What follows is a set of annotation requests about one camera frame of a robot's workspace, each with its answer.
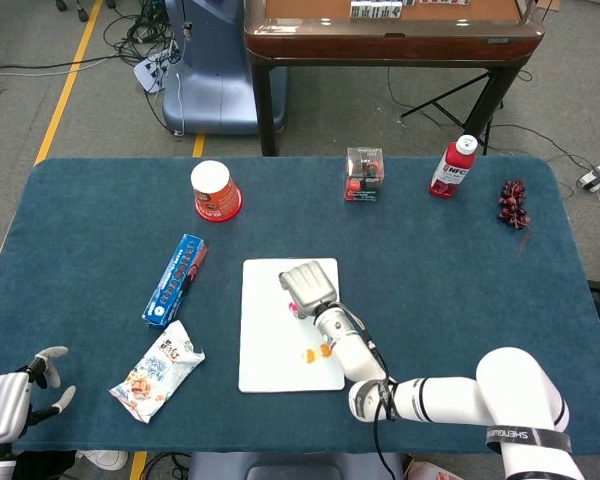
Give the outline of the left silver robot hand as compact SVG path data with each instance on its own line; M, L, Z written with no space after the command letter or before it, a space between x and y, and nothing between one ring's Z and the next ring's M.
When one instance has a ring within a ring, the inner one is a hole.
M33 360L14 372L0 375L0 444L12 444L30 426L60 415L70 405L76 386L70 385L59 400L41 410L32 409L33 385L41 389L59 388L61 379L53 359L68 353L65 346L51 346L34 355Z

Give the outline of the brown mahjong table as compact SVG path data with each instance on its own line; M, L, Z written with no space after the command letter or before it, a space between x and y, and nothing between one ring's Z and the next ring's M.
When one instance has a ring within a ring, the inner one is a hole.
M243 0L261 152L277 153L270 72L282 66L480 68L465 133L480 136L545 28L535 0L420 2L396 19L353 18L351 0Z

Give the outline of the standing mahjong tile row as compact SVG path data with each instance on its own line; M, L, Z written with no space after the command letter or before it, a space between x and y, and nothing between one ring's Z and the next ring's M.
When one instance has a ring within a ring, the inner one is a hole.
M396 19L401 16L403 0L350 0L351 19Z

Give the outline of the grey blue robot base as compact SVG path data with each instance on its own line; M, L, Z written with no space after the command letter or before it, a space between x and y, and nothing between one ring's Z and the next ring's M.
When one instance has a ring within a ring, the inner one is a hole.
M401 456L385 453L231 452L191 455L187 480L404 480Z

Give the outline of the red instant noodle cup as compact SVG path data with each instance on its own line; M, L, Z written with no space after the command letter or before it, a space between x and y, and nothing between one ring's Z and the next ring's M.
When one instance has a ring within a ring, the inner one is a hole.
M195 209L203 219L218 223L238 214L242 194L225 164L217 160L201 161L193 168L190 181Z

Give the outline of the white power strip with plugs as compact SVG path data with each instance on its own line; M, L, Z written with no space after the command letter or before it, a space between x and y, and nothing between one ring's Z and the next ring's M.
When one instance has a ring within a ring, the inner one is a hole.
M143 90L148 94L156 94L164 89L170 66L180 59L180 51L164 49L150 54L133 68L134 75Z

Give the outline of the white sneaker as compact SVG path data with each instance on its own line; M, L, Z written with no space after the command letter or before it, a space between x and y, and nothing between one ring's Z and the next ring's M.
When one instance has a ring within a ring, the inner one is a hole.
M119 450L78 450L76 457L88 460L101 470L118 471L126 465L129 454Z

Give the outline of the red NFC juice bottle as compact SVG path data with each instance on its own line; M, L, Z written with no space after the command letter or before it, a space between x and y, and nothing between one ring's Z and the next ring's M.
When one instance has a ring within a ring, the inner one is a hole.
M439 198L452 198L474 165L477 139L462 135L445 149L429 185L429 193Z

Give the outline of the blue machine base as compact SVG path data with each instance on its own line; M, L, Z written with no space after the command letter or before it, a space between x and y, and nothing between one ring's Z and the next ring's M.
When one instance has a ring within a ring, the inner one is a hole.
M168 68L162 113L179 134L256 135L244 0L165 0L180 58Z

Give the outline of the dark red grape bunch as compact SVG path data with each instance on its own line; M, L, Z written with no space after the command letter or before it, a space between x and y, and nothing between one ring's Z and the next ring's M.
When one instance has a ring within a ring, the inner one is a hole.
M525 196L526 187L521 179L506 180L498 198L498 219L516 230L528 228L531 220L524 207Z

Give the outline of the white snack bag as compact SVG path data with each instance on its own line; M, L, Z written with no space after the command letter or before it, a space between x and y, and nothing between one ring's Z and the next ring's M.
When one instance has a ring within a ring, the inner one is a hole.
M139 421L148 424L188 375L203 361L180 320L172 322L126 378L109 393Z

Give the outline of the blue table cloth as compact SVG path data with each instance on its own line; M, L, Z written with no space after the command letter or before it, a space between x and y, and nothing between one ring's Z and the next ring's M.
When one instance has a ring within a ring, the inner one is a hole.
M0 256L0 374L64 345L67 411L20 447L171 451L481 452L471 426L357 421L343 391L238 388L243 262L329 257L343 303L399 380L472 376L490 350L528 351L565 398L580 455L600 454L600 322L561 194L531 158L477 161L456 197L428 192L432 158L388 158L379 200L343 198L340 158L230 158L243 194L225 223L193 206L191 158L66 158L36 166ZM498 219L521 179L531 224ZM523 235L530 238L520 257ZM209 251L180 317L206 358L148 423L109 390L157 337L143 310L180 238Z

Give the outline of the blue cookie box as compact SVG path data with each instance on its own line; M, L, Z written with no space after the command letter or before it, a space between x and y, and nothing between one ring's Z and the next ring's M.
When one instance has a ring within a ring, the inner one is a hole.
M175 319L207 252L203 239L190 234L182 236L142 314L150 327L163 330Z

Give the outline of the red white carton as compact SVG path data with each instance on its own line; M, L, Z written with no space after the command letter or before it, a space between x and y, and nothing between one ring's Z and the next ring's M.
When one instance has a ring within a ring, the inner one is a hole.
M412 461L404 480L464 480L462 477L430 462Z

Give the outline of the clear coffee capsule box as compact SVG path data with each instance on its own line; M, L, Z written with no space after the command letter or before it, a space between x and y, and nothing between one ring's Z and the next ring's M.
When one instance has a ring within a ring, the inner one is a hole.
M375 202L384 182L384 156L381 148L349 147L346 154L344 199Z

